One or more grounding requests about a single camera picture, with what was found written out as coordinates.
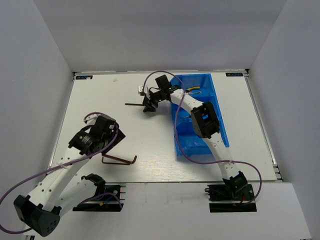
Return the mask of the thin brown hex key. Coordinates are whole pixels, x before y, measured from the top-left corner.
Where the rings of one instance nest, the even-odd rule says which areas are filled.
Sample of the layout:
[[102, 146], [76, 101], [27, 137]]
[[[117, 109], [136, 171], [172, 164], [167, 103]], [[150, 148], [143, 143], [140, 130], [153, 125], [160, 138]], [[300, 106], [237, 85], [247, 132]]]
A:
[[145, 106], [145, 105], [142, 104], [142, 103], [125, 103], [124, 105], [125, 105], [125, 106], [137, 106], [137, 107], [143, 107], [143, 106]]

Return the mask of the brown hex key long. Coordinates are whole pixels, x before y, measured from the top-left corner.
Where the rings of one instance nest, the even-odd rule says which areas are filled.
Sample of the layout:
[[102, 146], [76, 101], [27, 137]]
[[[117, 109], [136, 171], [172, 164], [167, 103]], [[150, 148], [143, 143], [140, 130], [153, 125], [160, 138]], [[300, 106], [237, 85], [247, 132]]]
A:
[[103, 154], [102, 158], [101, 158], [101, 163], [104, 165], [124, 165], [124, 166], [130, 166], [133, 165], [136, 160], [137, 160], [138, 156], [135, 155], [133, 157], [133, 160], [126, 160], [120, 157], [116, 157], [116, 156], [112, 156], [112, 155], [108, 155], [108, 154]]

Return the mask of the yellow combination pliers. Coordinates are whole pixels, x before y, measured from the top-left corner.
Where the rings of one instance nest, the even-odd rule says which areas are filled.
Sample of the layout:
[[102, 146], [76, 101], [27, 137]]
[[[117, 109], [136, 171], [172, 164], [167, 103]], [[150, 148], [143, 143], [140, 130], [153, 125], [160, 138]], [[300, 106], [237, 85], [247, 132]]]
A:
[[186, 90], [187, 93], [191, 92], [191, 91], [194, 91], [194, 90], [199, 90], [200, 87], [199, 86], [193, 86], [193, 87], [190, 87]]

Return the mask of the blue handled screwdriver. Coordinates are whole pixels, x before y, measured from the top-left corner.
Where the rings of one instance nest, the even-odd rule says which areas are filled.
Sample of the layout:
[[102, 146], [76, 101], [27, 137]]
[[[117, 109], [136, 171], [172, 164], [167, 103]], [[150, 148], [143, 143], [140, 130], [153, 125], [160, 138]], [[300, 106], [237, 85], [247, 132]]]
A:
[[189, 116], [183, 116], [183, 117], [180, 117], [178, 119], [178, 122], [179, 123], [184, 123], [184, 122], [192, 122], [192, 117], [189, 115]]

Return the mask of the yellow needle-nose pliers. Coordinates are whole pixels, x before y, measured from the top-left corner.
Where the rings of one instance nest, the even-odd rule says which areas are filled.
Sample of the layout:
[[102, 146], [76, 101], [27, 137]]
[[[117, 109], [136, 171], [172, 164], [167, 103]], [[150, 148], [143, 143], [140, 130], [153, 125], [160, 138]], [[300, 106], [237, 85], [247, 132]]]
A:
[[202, 91], [189, 91], [189, 92], [186, 92], [186, 95], [199, 95], [201, 93]]

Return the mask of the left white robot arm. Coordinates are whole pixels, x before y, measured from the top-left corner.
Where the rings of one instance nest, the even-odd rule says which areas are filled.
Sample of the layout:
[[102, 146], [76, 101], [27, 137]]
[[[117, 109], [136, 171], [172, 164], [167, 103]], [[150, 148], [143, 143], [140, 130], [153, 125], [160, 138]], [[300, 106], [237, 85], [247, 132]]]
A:
[[108, 115], [87, 116], [84, 122], [85, 127], [70, 140], [57, 166], [31, 192], [19, 195], [13, 202], [19, 219], [42, 237], [50, 235], [61, 217], [74, 207], [107, 194], [105, 180], [93, 173], [81, 176], [66, 190], [93, 156], [107, 153], [125, 138], [119, 124]]

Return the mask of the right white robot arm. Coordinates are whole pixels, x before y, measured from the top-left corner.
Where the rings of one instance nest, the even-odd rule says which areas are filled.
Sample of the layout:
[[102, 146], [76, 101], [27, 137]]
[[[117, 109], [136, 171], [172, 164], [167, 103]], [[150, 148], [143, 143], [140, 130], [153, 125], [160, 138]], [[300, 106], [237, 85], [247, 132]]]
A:
[[174, 119], [174, 124], [177, 125], [179, 110], [185, 110], [191, 116], [193, 131], [203, 139], [210, 149], [214, 157], [212, 163], [219, 166], [222, 180], [226, 185], [226, 195], [233, 200], [238, 199], [243, 195], [248, 181], [236, 166], [236, 162], [232, 160], [230, 152], [223, 142], [220, 122], [213, 104], [192, 97], [187, 93], [183, 81], [176, 75], [173, 77], [180, 82], [180, 85], [173, 85], [166, 75], [161, 75], [155, 79], [157, 91], [153, 92], [147, 87], [146, 81], [138, 87], [138, 94], [143, 96], [143, 111], [155, 112], [160, 102], [169, 101], [177, 105]]

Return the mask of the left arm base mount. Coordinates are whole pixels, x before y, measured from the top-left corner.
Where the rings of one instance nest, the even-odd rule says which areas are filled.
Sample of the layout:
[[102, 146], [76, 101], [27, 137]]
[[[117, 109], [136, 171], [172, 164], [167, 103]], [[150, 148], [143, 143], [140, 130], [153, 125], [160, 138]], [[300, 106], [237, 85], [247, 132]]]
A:
[[72, 209], [73, 212], [119, 213], [125, 203], [126, 184], [106, 184], [97, 190], [93, 199], [82, 202]]

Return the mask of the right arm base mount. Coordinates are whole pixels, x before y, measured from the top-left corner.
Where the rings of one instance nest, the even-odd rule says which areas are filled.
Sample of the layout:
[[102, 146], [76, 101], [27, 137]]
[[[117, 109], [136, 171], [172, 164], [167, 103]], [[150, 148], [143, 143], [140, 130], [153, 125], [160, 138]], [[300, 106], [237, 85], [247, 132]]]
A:
[[232, 192], [224, 184], [208, 185], [204, 189], [204, 192], [208, 195], [209, 211], [211, 213], [257, 212], [255, 201], [251, 201], [255, 196], [251, 184], [248, 184], [235, 196], [232, 195]]

